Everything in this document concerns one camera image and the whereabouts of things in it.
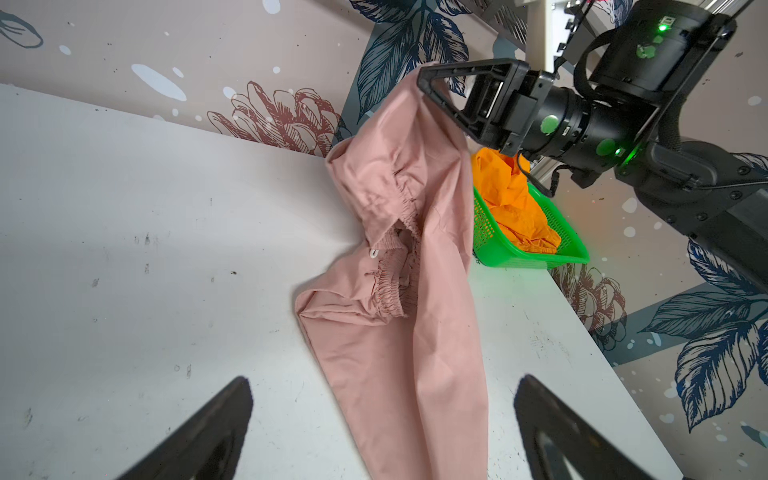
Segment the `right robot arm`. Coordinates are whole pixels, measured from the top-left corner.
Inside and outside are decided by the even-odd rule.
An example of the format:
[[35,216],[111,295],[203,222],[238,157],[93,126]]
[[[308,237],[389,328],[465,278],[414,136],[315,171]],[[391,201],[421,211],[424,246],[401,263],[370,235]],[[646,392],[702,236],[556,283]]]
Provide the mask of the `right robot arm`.
[[684,137],[690,93],[728,45],[744,1],[639,1],[598,35],[594,68],[571,87],[550,67],[494,59],[420,70],[419,89],[472,140],[506,156],[556,161],[581,187],[604,172],[639,202],[733,268],[735,286],[767,286],[767,171]]

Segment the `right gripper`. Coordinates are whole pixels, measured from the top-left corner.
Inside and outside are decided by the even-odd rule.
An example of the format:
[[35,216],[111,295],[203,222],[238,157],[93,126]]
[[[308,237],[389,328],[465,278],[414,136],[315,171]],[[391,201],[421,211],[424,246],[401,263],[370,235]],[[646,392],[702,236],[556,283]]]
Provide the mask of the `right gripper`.
[[[450,84],[464,80],[465,104],[450,98]],[[513,156],[554,86],[555,75],[521,60],[493,59],[422,67],[421,92],[476,143]]]

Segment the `orange shorts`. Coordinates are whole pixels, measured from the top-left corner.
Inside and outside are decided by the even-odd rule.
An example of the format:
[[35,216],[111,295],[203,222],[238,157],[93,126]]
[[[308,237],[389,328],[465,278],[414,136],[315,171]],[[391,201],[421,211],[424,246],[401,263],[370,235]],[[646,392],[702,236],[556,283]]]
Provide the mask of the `orange shorts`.
[[506,238],[527,253],[555,254],[561,237],[529,193],[530,162],[482,148],[472,156],[473,185]]

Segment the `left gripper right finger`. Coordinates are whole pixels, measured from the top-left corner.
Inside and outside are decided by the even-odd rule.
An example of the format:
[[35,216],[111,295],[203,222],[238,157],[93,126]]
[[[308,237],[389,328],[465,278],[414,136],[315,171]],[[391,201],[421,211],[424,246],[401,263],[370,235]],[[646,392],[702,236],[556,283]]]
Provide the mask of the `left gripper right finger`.
[[534,479],[648,479],[650,475],[532,375],[514,408]]

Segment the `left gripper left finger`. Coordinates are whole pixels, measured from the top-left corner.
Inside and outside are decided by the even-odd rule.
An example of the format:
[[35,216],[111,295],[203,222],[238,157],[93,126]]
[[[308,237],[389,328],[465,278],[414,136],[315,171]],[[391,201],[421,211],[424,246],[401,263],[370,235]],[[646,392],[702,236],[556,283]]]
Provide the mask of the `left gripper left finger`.
[[248,380],[234,378],[123,479],[232,479],[253,409]]

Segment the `pink shorts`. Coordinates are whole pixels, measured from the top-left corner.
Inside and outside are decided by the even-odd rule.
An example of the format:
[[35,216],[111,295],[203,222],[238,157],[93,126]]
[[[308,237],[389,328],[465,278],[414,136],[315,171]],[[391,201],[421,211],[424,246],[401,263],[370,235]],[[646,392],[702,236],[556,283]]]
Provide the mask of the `pink shorts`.
[[364,238],[295,301],[374,479],[482,479],[488,393],[463,132],[410,73],[326,164]]

